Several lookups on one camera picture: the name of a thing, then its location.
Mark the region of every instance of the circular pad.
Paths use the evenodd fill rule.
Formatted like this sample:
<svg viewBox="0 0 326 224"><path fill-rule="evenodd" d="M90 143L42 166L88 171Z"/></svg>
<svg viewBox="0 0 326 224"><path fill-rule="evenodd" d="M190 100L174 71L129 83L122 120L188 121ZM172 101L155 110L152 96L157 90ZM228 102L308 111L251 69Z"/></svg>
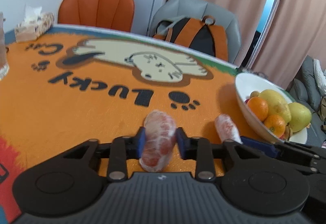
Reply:
<svg viewBox="0 0 326 224"><path fill-rule="evenodd" d="M99 196L101 177L78 159L53 159L20 174L13 184L23 212L64 216L80 211Z"/></svg>
<svg viewBox="0 0 326 224"><path fill-rule="evenodd" d="M221 188L231 204L256 215L299 210L309 195L309 184L302 174L268 159L237 163L222 178Z"/></svg>

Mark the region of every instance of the orange chair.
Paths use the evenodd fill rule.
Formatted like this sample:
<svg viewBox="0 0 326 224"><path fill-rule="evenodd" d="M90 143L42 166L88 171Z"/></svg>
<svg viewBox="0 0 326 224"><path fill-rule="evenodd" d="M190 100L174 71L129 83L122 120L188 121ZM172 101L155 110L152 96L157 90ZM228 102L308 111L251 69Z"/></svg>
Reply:
<svg viewBox="0 0 326 224"><path fill-rule="evenodd" d="M63 0L58 23L130 32L134 0Z"/></svg>

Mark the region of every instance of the backpack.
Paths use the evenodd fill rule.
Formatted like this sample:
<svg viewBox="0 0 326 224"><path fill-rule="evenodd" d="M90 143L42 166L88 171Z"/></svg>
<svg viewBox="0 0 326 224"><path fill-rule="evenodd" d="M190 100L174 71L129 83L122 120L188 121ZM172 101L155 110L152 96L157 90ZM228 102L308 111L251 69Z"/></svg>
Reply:
<svg viewBox="0 0 326 224"><path fill-rule="evenodd" d="M215 18L209 15L202 20L187 17L175 18L174 21L163 20L157 25L153 37L228 61L225 30L214 23Z"/></svg>

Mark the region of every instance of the pear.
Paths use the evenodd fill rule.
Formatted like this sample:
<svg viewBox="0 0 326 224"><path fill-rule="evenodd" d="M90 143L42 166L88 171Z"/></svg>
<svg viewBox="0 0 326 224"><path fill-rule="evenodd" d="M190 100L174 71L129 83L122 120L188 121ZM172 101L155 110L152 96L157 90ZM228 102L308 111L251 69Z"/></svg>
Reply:
<svg viewBox="0 0 326 224"><path fill-rule="evenodd" d="M289 122L293 132L304 129L311 122L312 114L304 105L294 102L289 104L292 120Z"/></svg>
<svg viewBox="0 0 326 224"><path fill-rule="evenodd" d="M284 119L286 124L291 121L292 116L289 106L280 93L272 89L266 89L263 90L258 97L267 101L268 115L277 114Z"/></svg>

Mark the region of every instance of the orange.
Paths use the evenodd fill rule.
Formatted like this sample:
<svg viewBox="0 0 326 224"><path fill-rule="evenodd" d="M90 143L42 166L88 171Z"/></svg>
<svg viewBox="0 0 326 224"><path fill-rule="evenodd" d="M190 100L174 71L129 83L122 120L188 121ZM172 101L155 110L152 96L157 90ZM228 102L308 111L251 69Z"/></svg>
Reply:
<svg viewBox="0 0 326 224"><path fill-rule="evenodd" d="M272 114L267 117L264 125L278 138L283 136L285 132L286 123L284 119L277 114Z"/></svg>
<svg viewBox="0 0 326 224"><path fill-rule="evenodd" d="M268 103L260 97L252 97L247 102L247 106L260 121L264 121L268 116Z"/></svg>

